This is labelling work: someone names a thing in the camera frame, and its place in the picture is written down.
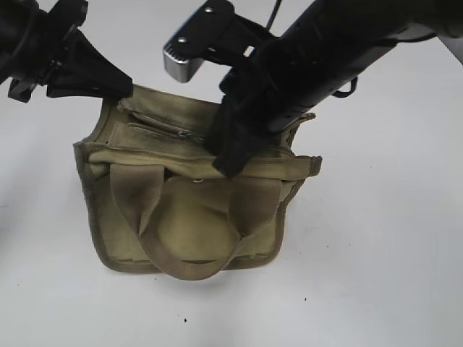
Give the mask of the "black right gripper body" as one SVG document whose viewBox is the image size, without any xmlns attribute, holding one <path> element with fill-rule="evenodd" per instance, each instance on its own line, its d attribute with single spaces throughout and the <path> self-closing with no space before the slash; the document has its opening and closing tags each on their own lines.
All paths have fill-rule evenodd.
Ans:
<svg viewBox="0 0 463 347">
<path fill-rule="evenodd" d="M 265 42 L 232 68 L 219 85 L 224 96 L 220 119 L 289 118 L 289 44 L 281 38 Z"/>
</svg>

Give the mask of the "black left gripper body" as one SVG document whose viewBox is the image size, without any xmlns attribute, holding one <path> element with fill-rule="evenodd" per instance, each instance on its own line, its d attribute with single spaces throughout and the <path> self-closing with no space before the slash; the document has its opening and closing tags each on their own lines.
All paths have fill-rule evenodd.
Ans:
<svg viewBox="0 0 463 347">
<path fill-rule="evenodd" d="M 87 12 L 87 1 L 57 1 L 49 12 L 37 1 L 7 2 L 9 98 L 29 100 L 37 85 L 46 85 L 57 51 Z"/>
</svg>

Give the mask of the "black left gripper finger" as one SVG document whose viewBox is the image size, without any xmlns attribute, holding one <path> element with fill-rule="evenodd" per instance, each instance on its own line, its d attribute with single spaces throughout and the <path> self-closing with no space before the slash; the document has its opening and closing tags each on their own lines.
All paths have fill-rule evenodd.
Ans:
<svg viewBox="0 0 463 347">
<path fill-rule="evenodd" d="M 47 79 L 49 98 L 128 98 L 133 94 L 132 78 L 114 66 L 79 30 L 57 51 Z"/>
</svg>

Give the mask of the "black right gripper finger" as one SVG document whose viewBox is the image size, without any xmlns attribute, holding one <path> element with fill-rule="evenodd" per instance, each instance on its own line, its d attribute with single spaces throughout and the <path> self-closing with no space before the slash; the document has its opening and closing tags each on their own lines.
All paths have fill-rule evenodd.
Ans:
<svg viewBox="0 0 463 347">
<path fill-rule="evenodd" d="M 265 95 L 243 105 L 224 95 L 211 127 L 213 167 L 224 176 L 237 176 L 252 158 L 276 144 L 279 134 L 268 130 L 275 110 L 274 99 Z"/>
</svg>

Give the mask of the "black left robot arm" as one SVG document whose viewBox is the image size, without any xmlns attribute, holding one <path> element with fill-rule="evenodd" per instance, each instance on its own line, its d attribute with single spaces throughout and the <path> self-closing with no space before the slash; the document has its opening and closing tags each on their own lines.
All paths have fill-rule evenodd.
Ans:
<svg viewBox="0 0 463 347">
<path fill-rule="evenodd" d="M 1 2 L 1 81 L 8 96 L 28 103 L 37 86 L 49 98 L 128 98 L 132 78 L 80 30 L 88 2 L 61 0 L 49 12 L 36 1 Z"/>
</svg>

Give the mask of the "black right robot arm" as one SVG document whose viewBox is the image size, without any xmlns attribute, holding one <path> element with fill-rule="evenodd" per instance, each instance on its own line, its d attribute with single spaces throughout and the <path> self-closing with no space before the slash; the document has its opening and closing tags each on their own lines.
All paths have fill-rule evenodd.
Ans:
<svg viewBox="0 0 463 347">
<path fill-rule="evenodd" d="M 398 43 L 462 35 L 460 1 L 315 1 L 221 83 L 214 167 L 236 176 L 301 115 Z"/>
</svg>

